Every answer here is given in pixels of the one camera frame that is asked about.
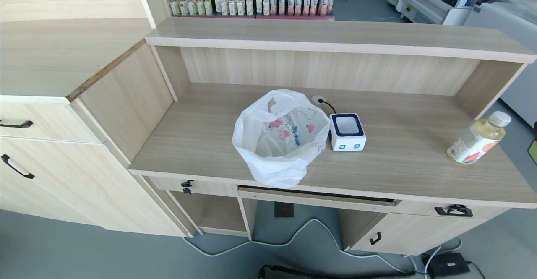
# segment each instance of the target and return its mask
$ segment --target cabinet handle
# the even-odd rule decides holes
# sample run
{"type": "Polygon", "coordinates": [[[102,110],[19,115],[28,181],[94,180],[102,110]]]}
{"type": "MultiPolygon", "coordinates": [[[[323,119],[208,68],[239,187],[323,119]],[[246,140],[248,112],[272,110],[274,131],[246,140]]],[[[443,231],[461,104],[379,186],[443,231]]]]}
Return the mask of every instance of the cabinet handle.
{"type": "Polygon", "coordinates": [[[22,124],[19,125],[6,125],[6,124],[0,124],[0,127],[9,127],[9,128],[29,128],[33,125],[33,122],[31,120],[27,120],[22,124]]]}
{"type": "Polygon", "coordinates": [[[452,204],[447,207],[447,210],[441,206],[435,208],[436,212],[441,216],[456,216],[456,217],[473,217],[472,209],[466,208],[462,204],[452,204]]]}
{"type": "Polygon", "coordinates": [[[372,246],[374,246],[375,243],[378,243],[381,239],[382,239],[382,233],[377,232],[376,233],[376,240],[373,240],[372,238],[370,238],[370,243],[371,243],[372,246]]]}
{"type": "Polygon", "coordinates": [[[21,174],[25,178],[29,178],[32,180],[35,177],[35,175],[32,173],[24,175],[21,171],[17,170],[17,168],[15,168],[9,163],[9,158],[10,157],[7,154],[2,155],[2,161],[5,162],[5,164],[7,164],[11,169],[15,170],[18,174],[21,174]]]}

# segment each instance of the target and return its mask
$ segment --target refrigerator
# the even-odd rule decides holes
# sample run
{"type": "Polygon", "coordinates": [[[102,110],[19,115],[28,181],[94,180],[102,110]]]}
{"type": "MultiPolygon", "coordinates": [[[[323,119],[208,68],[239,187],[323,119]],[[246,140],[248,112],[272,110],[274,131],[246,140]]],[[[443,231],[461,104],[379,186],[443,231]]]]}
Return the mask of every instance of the refrigerator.
{"type": "MultiPolygon", "coordinates": [[[[537,0],[479,0],[464,26],[500,30],[537,52],[537,0]]],[[[537,62],[528,65],[500,98],[533,126],[537,122],[537,62]]]]}

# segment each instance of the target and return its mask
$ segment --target white bottle cap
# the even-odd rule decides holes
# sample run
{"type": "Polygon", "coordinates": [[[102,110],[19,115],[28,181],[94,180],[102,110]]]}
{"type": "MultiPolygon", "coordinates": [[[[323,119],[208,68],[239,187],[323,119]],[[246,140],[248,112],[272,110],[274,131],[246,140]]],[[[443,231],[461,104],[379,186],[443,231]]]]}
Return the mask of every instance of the white bottle cap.
{"type": "Polygon", "coordinates": [[[511,122],[511,117],[502,111],[495,111],[490,117],[489,122],[494,126],[505,127],[511,122]]]}

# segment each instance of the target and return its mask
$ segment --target gray floor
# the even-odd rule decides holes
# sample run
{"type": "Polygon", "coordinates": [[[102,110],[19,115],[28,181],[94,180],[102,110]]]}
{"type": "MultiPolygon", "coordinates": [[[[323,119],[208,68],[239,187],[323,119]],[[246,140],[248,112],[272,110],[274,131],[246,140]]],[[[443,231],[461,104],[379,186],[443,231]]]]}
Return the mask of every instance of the gray floor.
{"type": "Polygon", "coordinates": [[[334,0],[336,21],[404,22],[386,0],[334,0]]]}
{"type": "MultiPolygon", "coordinates": [[[[338,20],[397,21],[399,18],[386,0],[336,0],[336,3],[338,20]]],[[[495,103],[489,113],[494,110],[510,112],[499,103],[495,103]]],[[[526,151],[532,132],[526,123],[514,119],[500,146],[537,190],[537,166],[526,151]]],[[[259,204],[254,237],[270,243],[285,242],[312,217],[326,223],[338,243],[341,242],[336,210],[295,206],[294,219],[274,219],[273,204],[269,202],[259,204]]],[[[534,263],[537,261],[536,226],[537,210],[510,210],[462,235],[464,246],[460,252],[477,263],[487,279],[534,278],[537,273],[534,263]]],[[[214,253],[245,239],[207,234],[196,236],[192,241],[214,253]]],[[[445,248],[454,246],[456,241],[445,244],[445,248]]],[[[401,269],[411,269],[409,258],[382,256],[401,269]]],[[[418,258],[414,259],[422,271],[423,264],[418,258]]],[[[106,231],[100,227],[0,211],[1,279],[253,279],[264,264],[333,275],[391,272],[391,268],[377,258],[351,258],[341,254],[330,234],[317,223],[307,226],[287,247],[250,244],[209,258],[179,237],[106,231]]],[[[269,272],[267,278],[295,277],[269,272]]],[[[453,278],[481,277],[473,269],[468,275],[453,278]]]]}

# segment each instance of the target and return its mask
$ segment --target plastic bag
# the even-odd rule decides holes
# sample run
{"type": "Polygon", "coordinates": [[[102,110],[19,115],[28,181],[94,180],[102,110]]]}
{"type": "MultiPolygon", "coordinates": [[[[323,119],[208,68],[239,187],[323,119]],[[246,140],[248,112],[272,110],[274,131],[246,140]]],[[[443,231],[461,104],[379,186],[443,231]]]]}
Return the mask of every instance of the plastic bag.
{"type": "Polygon", "coordinates": [[[289,188],[324,149],[330,120],[299,92],[272,90],[245,109],[233,132],[233,145],[253,178],[289,188]]]}

